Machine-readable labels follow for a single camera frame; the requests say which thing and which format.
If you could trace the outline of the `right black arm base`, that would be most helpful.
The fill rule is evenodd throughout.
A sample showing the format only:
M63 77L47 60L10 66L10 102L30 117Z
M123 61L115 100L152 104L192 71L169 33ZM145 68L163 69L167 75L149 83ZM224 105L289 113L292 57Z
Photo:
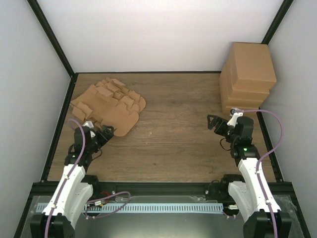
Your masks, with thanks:
M225 174L221 180L213 180L209 183L206 189L206 199L223 202L225 200L232 200L228 192L228 187L231 182L241 181L245 182L243 177L238 174Z

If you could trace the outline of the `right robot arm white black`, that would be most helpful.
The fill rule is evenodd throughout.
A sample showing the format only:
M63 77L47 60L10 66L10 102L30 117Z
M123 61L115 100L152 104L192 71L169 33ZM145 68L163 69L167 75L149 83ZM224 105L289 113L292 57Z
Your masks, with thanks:
M262 158L253 141L254 121L242 111L231 111L231 119L208 115L208 129L230 143L230 154L241 175L227 175L220 187L224 199L233 199L244 220L246 238L287 238L292 220L275 201L265 179Z

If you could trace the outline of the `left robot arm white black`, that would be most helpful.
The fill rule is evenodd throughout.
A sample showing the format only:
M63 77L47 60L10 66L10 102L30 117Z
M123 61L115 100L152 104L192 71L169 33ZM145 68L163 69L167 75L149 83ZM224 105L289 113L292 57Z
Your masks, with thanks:
M74 130L74 143L64 161L63 174L47 206L30 221L33 238L73 238L80 214L90 200L100 197L96 176L85 178L93 154L114 136L112 126L94 130L84 123Z

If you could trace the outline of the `brown cardboard box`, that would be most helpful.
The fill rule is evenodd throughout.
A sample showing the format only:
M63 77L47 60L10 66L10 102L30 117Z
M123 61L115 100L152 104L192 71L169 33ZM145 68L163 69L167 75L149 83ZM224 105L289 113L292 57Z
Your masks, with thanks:
M129 109L124 102L111 109L107 109L100 115L101 125L112 126L114 135L117 137L125 136L139 120L139 106L133 104Z

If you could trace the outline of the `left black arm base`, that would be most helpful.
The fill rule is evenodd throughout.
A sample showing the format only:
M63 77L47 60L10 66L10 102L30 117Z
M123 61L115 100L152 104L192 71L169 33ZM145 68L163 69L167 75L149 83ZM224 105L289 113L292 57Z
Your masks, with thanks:
M81 182L92 185L93 194L90 197L91 200L97 199L101 192L101 185L96 175L85 175Z

